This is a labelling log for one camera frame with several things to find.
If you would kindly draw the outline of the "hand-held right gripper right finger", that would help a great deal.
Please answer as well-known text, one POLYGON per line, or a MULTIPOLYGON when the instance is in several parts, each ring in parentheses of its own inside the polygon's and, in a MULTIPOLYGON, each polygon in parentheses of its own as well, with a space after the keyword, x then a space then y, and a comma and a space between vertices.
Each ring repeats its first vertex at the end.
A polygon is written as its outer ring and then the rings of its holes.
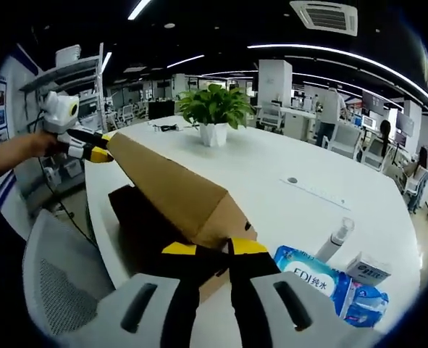
POLYGON ((227 241, 231 302, 244 347, 375 347, 380 334, 339 318, 331 299, 282 272, 257 241, 227 241))

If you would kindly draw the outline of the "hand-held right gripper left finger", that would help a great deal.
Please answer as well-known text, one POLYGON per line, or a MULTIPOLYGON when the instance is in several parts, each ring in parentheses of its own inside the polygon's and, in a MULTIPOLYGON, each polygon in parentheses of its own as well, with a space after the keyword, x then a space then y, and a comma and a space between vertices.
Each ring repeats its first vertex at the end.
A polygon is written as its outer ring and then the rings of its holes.
POLYGON ((227 269, 228 247, 173 242, 102 299, 94 319, 61 347, 188 347, 201 287, 227 269))

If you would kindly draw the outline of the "person's left hand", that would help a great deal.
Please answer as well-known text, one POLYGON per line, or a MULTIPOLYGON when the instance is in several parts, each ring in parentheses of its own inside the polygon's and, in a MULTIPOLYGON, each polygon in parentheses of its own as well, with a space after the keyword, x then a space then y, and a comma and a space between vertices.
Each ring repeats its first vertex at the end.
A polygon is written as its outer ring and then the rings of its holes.
POLYGON ((57 135, 39 131, 29 136, 29 152, 31 157, 51 157, 59 153, 65 153, 66 143, 61 142, 57 135))

